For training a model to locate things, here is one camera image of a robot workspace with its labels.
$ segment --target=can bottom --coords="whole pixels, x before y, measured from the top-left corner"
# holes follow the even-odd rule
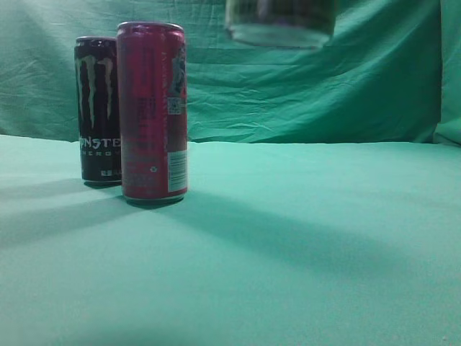
[[[331,36],[314,29],[290,25],[242,23],[228,26],[231,38],[247,45],[276,48],[321,49]]]
[[[99,182],[97,180],[86,180],[86,179],[84,179],[84,184],[85,185],[95,186],[95,187],[114,186],[114,185],[120,185],[121,183],[122,183],[122,180],[108,180],[108,181]]]
[[[133,204],[133,205],[166,205],[166,204],[177,203],[183,200],[185,195],[186,194],[183,193],[181,195],[177,195],[173,197],[156,198],[153,200],[143,199],[143,198],[132,198],[128,196],[123,196],[123,197],[125,197],[126,201],[129,204]]]

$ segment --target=energy drink can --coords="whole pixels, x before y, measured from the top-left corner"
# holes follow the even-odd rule
[[[74,49],[81,176],[93,185],[122,179],[116,43],[113,37],[79,37]]]
[[[187,191],[184,30],[125,22],[117,34],[122,191],[131,203],[172,203]]]
[[[337,0],[227,0],[230,36],[250,45],[318,50],[332,37]]]

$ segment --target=blurry glass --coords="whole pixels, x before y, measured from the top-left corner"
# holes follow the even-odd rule
[[[332,37],[336,0],[227,0],[233,40],[279,48],[322,48]]]

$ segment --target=monster energy can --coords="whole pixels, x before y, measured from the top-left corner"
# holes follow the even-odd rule
[[[332,37],[337,0],[227,0],[225,21],[235,41],[318,50]]]
[[[111,37],[76,39],[81,176],[88,184],[122,179],[117,44]]]

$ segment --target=barcode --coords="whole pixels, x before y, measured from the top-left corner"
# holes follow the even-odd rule
[[[187,187],[187,150],[168,153],[168,192]]]
[[[182,114],[182,99],[181,97],[168,98],[168,114],[181,115]]]

